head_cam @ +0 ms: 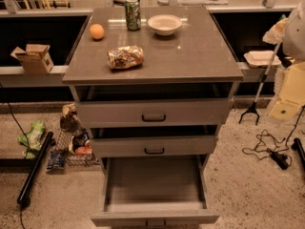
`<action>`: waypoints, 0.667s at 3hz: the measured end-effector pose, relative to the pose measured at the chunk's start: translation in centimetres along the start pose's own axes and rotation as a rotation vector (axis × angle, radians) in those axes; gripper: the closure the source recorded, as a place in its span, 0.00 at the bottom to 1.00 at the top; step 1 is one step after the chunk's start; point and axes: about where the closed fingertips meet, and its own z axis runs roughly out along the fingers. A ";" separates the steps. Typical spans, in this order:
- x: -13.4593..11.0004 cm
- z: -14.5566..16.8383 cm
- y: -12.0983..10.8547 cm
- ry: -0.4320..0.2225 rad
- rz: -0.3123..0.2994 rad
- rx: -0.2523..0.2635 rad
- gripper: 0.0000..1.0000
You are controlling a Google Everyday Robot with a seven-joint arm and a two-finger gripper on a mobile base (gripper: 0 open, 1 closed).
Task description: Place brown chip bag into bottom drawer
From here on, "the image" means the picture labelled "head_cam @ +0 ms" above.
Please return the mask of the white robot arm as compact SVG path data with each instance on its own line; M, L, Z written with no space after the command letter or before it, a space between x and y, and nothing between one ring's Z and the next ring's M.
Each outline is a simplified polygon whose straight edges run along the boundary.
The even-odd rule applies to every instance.
M269 44L282 44L283 52L295 63L275 74L275 97L269 116L288 120L305 105L305 2L301 1L290 15L274 24L262 37Z

